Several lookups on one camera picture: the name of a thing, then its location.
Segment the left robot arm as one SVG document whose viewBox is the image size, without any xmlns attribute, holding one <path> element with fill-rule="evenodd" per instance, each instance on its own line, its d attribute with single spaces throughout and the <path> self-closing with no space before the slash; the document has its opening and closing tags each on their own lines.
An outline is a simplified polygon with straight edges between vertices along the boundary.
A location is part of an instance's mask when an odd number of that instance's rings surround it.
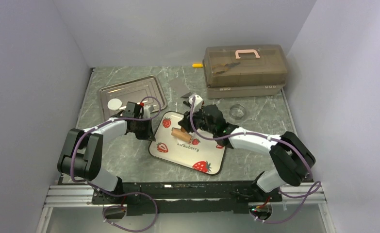
<svg viewBox="0 0 380 233">
<path fill-rule="evenodd" d="M 138 140 L 155 141 L 150 113 L 152 105 L 128 102 L 125 109 L 105 122 L 88 129 L 71 129 L 66 136 L 58 163 L 59 172 L 74 182 L 86 182 L 104 192 L 112 204 L 123 199 L 123 181 L 102 167 L 103 145 L 133 133 Z"/>
</svg>

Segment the strawberry pattern white tray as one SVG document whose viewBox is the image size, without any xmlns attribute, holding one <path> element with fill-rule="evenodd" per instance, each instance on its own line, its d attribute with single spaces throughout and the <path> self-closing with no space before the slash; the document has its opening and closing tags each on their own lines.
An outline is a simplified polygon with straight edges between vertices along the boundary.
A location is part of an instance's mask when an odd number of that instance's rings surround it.
<svg viewBox="0 0 380 233">
<path fill-rule="evenodd" d="M 209 175 L 221 171 L 226 149 L 213 140 L 205 140 L 190 133 L 186 140 L 175 135 L 183 133 L 178 125 L 183 114 L 169 111 L 155 133 L 155 141 L 149 146 L 150 155 Z"/>
</svg>

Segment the wooden rolling pin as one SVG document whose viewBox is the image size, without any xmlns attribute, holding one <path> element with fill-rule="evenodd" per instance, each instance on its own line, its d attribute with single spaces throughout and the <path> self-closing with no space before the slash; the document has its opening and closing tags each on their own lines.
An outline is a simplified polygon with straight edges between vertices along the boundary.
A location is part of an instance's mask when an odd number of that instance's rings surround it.
<svg viewBox="0 0 380 233">
<path fill-rule="evenodd" d="M 171 135 L 184 143 L 191 143 L 192 141 L 192 135 L 179 128 L 172 128 Z"/>
</svg>

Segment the spatula with wooden handle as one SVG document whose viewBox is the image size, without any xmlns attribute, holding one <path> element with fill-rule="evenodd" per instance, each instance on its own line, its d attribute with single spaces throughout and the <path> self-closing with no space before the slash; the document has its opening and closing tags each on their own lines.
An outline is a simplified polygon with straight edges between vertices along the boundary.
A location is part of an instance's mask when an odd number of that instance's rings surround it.
<svg viewBox="0 0 380 233">
<path fill-rule="evenodd" d="M 193 93 L 192 92 L 188 92 L 184 95 L 181 96 L 181 98 L 189 98 Z"/>
</svg>

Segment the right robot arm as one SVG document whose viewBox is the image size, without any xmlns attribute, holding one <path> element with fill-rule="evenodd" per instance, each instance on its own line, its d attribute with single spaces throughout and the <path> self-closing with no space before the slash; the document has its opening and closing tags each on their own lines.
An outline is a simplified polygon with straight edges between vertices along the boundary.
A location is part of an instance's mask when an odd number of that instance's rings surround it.
<svg viewBox="0 0 380 233">
<path fill-rule="evenodd" d="M 212 135 L 211 140 L 224 147 L 268 154 L 275 168 L 262 172 L 256 178 L 251 189 L 256 201 L 264 201 L 271 191 L 285 184 L 299 186 L 313 176 L 312 167 L 316 159 L 293 132 L 271 135 L 246 130 L 226 121 L 216 105 L 208 105 L 198 111 L 191 108 L 184 113 L 178 125 L 188 133 L 208 132 Z"/>
</svg>

